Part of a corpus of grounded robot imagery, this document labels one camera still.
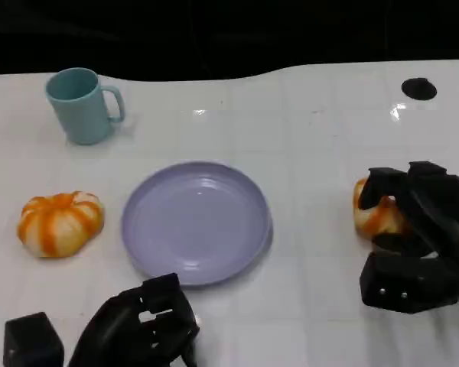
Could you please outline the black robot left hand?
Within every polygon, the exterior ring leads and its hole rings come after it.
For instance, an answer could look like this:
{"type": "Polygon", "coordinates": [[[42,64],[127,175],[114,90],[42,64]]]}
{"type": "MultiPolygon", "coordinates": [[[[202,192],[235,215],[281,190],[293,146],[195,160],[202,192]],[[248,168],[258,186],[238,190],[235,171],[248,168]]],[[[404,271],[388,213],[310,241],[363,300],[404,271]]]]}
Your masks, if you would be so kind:
{"type": "Polygon", "coordinates": [[[82,332],[70,366],[196,366],[200,327],[177,274],[109,298],[82,332]]]}

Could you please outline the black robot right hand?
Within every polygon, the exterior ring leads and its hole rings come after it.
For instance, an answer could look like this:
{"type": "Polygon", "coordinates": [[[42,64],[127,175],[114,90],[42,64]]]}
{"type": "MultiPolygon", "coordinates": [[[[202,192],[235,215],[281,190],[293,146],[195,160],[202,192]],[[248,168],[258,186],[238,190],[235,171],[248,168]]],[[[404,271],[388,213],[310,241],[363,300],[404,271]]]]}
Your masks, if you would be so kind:
{"type": "Polygon", "coordinates": [[[354,187],[353,218],[373,244],[365,305],[414,314],[459,301],[459,176],[430,161],[373,167],[354,187]]]}

